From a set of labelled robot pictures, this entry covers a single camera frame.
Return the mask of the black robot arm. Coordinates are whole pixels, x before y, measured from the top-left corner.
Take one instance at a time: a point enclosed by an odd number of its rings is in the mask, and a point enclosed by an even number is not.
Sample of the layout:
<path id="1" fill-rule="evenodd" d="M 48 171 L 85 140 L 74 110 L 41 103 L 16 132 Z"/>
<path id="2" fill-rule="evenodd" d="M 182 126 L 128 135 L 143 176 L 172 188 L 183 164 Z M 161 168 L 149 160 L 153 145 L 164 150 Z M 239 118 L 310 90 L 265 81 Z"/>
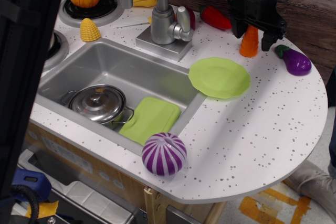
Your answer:
<path id="1" fill-rule="evenodd" d="M 233 34 L 241 38 L 248 26 L 264 32 L 261 40 L 262 51 L 286 35 L 287 22 L 278 14 L 277 4 L 288 0 L 228 0 L 229 16 Z"/>

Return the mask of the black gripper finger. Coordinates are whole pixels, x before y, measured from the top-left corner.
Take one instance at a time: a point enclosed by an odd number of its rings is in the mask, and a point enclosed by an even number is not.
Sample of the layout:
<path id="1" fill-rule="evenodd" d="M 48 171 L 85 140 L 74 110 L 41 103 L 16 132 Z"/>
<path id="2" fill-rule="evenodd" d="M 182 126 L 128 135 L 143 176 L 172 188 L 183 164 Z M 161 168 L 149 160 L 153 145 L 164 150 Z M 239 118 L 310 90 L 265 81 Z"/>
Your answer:
<path id="1" fill-rule="evenodd" d="M 269 51 L 270 47 L 277 42 L 278 39 L 283 39 L 283 33 L 275 33 L 273 31 L 265 31 L 261 40 L 262 51 Z"/>
<path id="2" fill-rule="evenodd" d="M 230 22 L 234 36 L 236 38 L 241 38 L 246 32 L 248 24 L 244 20 L 235 18 L 233 16 L 230 17 Z"/>

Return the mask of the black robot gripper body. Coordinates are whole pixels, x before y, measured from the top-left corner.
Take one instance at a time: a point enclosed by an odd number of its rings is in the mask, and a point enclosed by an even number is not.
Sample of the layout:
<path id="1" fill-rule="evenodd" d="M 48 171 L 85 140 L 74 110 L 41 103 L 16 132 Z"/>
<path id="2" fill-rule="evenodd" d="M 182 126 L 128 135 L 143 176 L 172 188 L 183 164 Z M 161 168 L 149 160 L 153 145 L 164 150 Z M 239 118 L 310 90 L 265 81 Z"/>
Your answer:
<path id="1" fill-rule="evenodd" d="M 231 16 L 262 31 L 286 34 L 286 21 L 278 14 L 274 0 L 228 0 Z"/>

